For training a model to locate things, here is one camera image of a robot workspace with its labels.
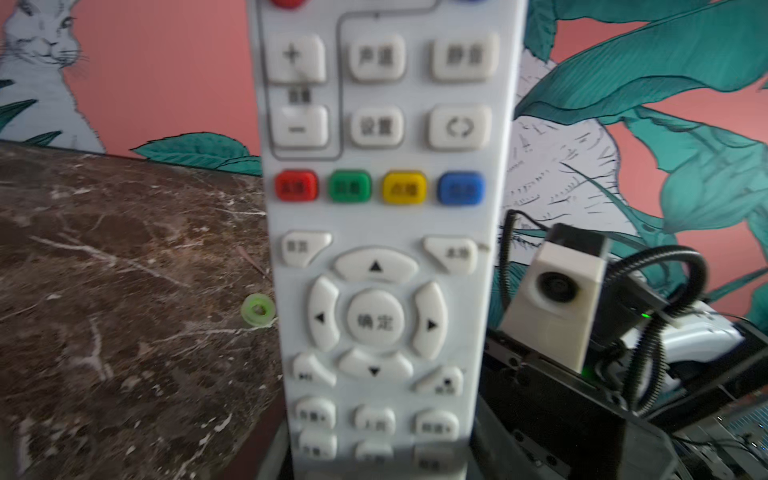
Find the plus sign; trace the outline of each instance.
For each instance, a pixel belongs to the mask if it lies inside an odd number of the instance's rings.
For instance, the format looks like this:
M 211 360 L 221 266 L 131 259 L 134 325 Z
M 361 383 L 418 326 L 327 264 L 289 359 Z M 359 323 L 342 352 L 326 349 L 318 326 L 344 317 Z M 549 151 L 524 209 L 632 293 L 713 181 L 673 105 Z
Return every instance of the plus sign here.
M 290 60 L 290 64 L 293 65 L 296 62 L 296 57 L 301 56 L 301 52 L 296 50 L 296 47 L 293 46 L 293 43 L 288 45 L 288 50 L 283 52 L 283 55 Z

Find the white fur drawing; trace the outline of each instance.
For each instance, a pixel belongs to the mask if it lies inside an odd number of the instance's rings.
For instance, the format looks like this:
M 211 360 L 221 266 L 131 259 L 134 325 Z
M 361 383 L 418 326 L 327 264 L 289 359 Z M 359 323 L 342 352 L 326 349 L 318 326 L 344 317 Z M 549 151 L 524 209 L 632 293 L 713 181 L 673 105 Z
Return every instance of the white fur drawing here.
M 528 49 L 523 51 L 517 101 L 555 67 Z M 619 151 L 614 139 L 597 120 L 560 125 L 533 117 L 519 117 L 512 125 L 502 218 L 509 209 L 522 210 L 545 225 L 567 223 L 589 230 L 637 235 L 632 223 L 581 175 L 594 179 L 620 200 Z M 516 228 L 535 229 L 520 219 Z M 510 260 L 529 265 L 541 241 L 518 237 Z
M 96 132 L 78 111 L 61 69 L 74 64 L 80 45 L 72 34 L 72 6 L 77 0 L 18 0 L 4 26 L 5 51 L 0 80 L 14 83 L 0 89 L 0 105 L 36 100 L 11 120 L 0 138 L 25 141 L 60 131 L 49 145 L 104 153 Z

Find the remote control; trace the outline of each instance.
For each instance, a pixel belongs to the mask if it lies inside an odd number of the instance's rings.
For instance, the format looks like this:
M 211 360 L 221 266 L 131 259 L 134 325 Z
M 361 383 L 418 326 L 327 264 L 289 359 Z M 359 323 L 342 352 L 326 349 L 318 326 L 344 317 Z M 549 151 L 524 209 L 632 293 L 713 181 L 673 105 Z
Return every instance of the remote control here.
M 249 1 L 297 478 L 464 476 L 525 13 Z

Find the green button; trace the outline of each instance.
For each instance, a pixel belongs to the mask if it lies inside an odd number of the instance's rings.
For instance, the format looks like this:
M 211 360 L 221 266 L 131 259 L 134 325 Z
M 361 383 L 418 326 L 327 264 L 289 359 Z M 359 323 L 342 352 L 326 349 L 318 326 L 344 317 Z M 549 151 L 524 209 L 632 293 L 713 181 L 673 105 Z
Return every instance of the green button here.
M 340 204 L 359 204 L 371 198 L 371 177 L 362 170 L 337 170 L 329 182 L 331 200 Z

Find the blue button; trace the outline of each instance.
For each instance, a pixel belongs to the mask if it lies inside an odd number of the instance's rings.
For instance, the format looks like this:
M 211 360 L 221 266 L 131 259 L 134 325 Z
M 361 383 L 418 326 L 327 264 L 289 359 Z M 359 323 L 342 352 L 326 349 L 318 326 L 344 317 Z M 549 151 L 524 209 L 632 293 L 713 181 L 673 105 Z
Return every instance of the blue button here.
M 484 193 L 485 181 L 478 172 L 448 172 L 440 177 L 437 188 L 443 205 L 477 205 Z

